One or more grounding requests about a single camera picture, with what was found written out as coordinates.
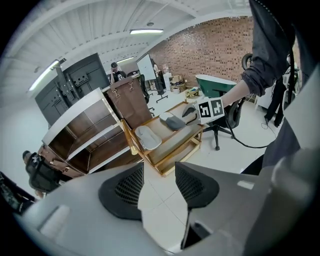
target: ceiling light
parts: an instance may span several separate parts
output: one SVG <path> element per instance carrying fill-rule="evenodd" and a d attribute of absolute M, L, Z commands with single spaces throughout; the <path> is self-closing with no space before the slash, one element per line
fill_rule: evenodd
<path fill-rule="evenodd" d="M 48 66 L 45 71 L 43 71 L 43 73 L 34 81 L 34 83 L 31 85 L 29 91 L 33 91 L 37 85 L 41 82 L 41 80 L 51 71 L 51 69 L 57 65 L 59 63 L 59 60 L 55 60 L 54 62 L 52 62 L 50 64 L 50 66 Z"/>
<path fill-rule="evenodd" d="M 145 33 L 162 33 L 164 30 L 163 29 L 154 29 L 154 28 L 142 28 L 142 29 L 131 29 L 130 34 L 145 34 Z"/>
<path fill-rule="evenodd" d="M 125 61 L 131 60 L 131 59 L 133 59 L 133 58 L 134 58 L 134 57 L 125 58 L 125 59 L 123 59 L 123 60 L 117 61 L 116 63 L 125 62 Z"/>

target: metal bracket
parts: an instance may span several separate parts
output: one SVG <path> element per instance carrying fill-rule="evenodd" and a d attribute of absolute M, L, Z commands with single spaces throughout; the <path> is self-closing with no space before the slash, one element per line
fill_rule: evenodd
<path fill-rule="evenodd" d="M 76 98 L 78 100 L 80 100 L 81 97 L 80 97 L 80 95 L 78 93 L 78 90 L 77 90 L 76 86 L 74 85 L 74 81 L 70 78 L 70 75 L 68 73 L 66 73 L 65 75 L 66 75 L 67 84 L 68 84 L 69 89 L 73 90 Z"/>
<path fill-rule="evenodd" d="M 115 93 L 115 97 L 116 97 L 116 98 L 119 98 L 119 97 L 120 97 L 120 94 L 117 93 L 117 89 L 114 89 L 112 92 Z"/>
<path fill-rule="evenodd" d="M 72 76 L 72 82 L 75 87 L 79 87 L 85 82 L 89 81 L 89 78 L 86 73 L 79 74 L 78 76 Z"/>
<path fill-rule="evenodd" d="M 71 93 L 70 89 L 68 88 L 68 84 L 67 84 L 67 81 L 66 81 L 66 79 L 65 79 L 65 75 L 64 75 L 64 73 L 62 72 L 61 67 L 60 67 L 60 66 L 56 66 L 56 67 L 55 67 L 55 70 L 56 70 L 56 72 L 57 72 L 57 74 L 58 74 L 58 79 L 59 79 L 59 82 L 60 82 L 60 85 L 61 85 L 61 88 L 60 88 L 61 91 L 62 91 L 64 94 L 66 94 L 68 100 L 69 100 L 70 102 L 72 102 L 72 101 L 75 99 L 75 97 L 73 96 L 73 94 Z"/>
<path fill-rule="evenodd" d="M 134 88 L 132 87 L 134 83 L 133 82 L 129 82 L 129 85 L 130 85 L 130 92 L 134 90 Z"/>
<path fill-rule="evenodd" d="M 66 107 L 66 109 L 68 109 L 69 106 L 68 106 L 68 104 L 67 104 L 64 96 L 62 95 L 62 93 L 61 93 L 61 91 L 60 91 L 60 88 L 59 88 L 59 85 L 58 85 L 57 82 L 55 82 L 55 87 L 56 87 L 55 90 L 56 90 L 56 92 L 57 92 L 57 94 L 58 94 L 58 96 L 59 96 L 59 99 L 62 101 L 62 103 L 64 104 L 64 106 Z"/>

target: black panel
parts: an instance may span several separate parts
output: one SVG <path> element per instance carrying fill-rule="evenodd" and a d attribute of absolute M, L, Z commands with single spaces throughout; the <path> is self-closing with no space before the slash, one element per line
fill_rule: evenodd
<path fill-rule="evenodd" d="M 175 163 L 175 183 L 188 209 L 210 204 L 219 193 L 219 184 L 211 177 L 191 169 L 183 162 Z"/>
<path fill-rule="evenodd" d="M 141 221 L 138 199 L 143 186 L 144 164 L 141 162 L 106 180 L 99 189 L 99 200 L 114 216 Z"/>
<path fill-rule="evenodd" d="M 79 97 L 84 97 L 96 88 L 105 88 L 110 85 L 97 53 L 68 67 L 63 71 L 63 74 L 68 84 L 65 85 L 56 76 L 35 97 L 42 114 L 51 126 L 68 108 L 78 101 Z M 70 95 L 67 97 L 67 88 L 73 97 L 70 97 Z"/>

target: wooden cabinet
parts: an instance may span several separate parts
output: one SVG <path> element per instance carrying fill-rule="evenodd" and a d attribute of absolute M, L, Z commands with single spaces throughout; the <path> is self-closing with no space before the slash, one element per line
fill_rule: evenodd
<path fill-rule="evenodd" d="M 136 161 L 130 153 L 122 124 L 100 88 L 70 107 L 43 138 L 61 160 L 74 170 L 90 174 L 102 167 Z"/>

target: whiteboard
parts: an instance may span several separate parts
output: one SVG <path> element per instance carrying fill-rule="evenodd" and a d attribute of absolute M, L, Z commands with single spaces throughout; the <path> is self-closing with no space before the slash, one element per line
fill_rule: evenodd
<path fill-rule="evenodd" d="M 151 64 L 150 56 L 147 54 L 142 59 L 137 62 L 140 74 L 144 75 L 144 80 L 154 80 L 156 79 L 154 67 Z"/>

